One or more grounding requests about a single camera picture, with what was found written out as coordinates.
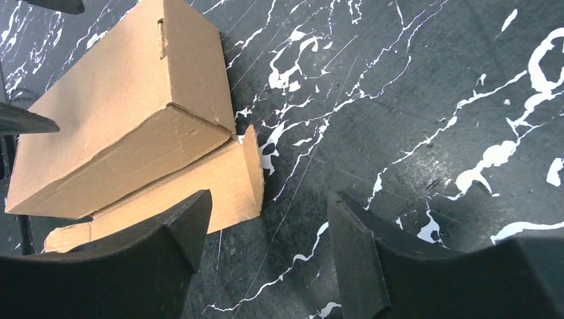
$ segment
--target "cardboard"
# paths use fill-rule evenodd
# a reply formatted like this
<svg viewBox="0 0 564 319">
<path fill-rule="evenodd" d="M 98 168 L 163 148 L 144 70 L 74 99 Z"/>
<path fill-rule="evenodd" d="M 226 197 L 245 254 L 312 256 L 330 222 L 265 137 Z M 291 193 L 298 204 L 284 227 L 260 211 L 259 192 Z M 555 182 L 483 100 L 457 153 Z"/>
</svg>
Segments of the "cardboard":
<svg viewBox="0 0 564 319">
<path fill-rule="evenodd" d="M 230 140 L 189 166 L 151 183 L 92 215 L 92 221 L 58 228 L 45 251 L 67 252 L 155 216 L 200 189 L 211 191 L 208 233 L 257 217 L 263 200 L 263 170 L 252 127 L 243 144 Z"/>
<path fill-rule="evenodd" d="M 78 219 L 232 144 L 218 30 L 182 0 L 143 0 L 30 111 L 6 212 Z"/>
</svg>

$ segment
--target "open cardboard box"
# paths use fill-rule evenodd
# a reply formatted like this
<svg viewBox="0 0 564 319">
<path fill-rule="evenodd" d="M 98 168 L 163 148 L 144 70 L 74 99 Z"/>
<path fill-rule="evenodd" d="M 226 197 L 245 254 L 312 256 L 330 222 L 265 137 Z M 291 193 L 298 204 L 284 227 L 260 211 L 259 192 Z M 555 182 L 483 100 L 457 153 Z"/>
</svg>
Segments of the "open cardboard box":
<svg viewBox="0 0 564 319">
<path fill-rule="evenodd" d="M 219 32 L 182 0 L 141 1 L 30 111 L 61 131 L 19 138 L 6 212 L 93 217 L 51 234 L 54 250 L 57 234 L 109 235 L 199 189 L 210 231 L 260 212 L 259 152 L 252 128 L 236 142 Z"/>
</svg>

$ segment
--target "black marble surface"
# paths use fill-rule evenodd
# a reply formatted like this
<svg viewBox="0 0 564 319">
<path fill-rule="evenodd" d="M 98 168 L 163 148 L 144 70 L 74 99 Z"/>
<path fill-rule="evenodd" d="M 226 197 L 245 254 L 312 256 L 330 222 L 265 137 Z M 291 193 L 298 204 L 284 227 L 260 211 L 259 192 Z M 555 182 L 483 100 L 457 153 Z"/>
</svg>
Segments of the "black marble surface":
<svg viewBox="0 0 564 319">
<path fill-rule="evenodd" d="M 260 218 L 208 236 L 185 318 L 340 318 L 329 190 L 460 251 L 564 227 L 562 2 L 190 3 L 222 33 L 266 186 Z M 13 103 L 31 105 L 135 4 L 4 3 Z M 59 221 L 31 221 L 40 251 Z"/>
</svg>

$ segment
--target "cardboard box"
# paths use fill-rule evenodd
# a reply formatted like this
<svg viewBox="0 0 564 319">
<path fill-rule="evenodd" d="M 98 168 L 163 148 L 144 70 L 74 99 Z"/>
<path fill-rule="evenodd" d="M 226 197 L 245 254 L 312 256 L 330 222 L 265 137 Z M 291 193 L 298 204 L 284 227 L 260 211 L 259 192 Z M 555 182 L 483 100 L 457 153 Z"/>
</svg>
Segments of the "cardboard box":
<svg viewBox="0 0 564 319">
<path fill-rule="evenodd" d="M 243 145 L 231 140 L 188 167 L 96 212 L 91 222 L 55 229 L 45 239 L 45 251 L 64 253 L 111 235 L 167 210 L 200 189 L 211 191 L 208 233 L 254 218 L 263 200 L 258 154 L 255 131 L 249 127 Z"/>
<path fill-rule="evenodd" d="M 141 1 L 30 111 L 61 131 L 19 138 L 13 214 L 84 217 L 235 135 L 219 32 L 182 0 Z"/>
</svg>

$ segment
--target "brown box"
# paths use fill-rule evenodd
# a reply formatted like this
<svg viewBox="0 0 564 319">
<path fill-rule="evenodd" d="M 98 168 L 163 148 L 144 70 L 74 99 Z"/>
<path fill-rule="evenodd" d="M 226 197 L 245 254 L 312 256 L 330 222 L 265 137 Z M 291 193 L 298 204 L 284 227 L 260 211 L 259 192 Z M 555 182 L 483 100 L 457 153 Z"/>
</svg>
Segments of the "brown box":
<svg viewBox="0 0 564 319">
<path fill-rule="evenodd" d="M 219 32 L 182 0 L 141 1 L 30 111 L 61 131 L 19 138 L 13 214 L 80 218 L 236 143 Z"/>
<path fill-rule="evenodd" d="M 230 140 L 188 167 L 155 181 L 97 211 L 92 221 L 58 228 L 45 239 L 45 251 L 67 252 L 159 214 L 200 189 L 211 191 L 208 233 L 259 215 L 263 170 L 255 131 L 243 145 Z"/>
</svg>

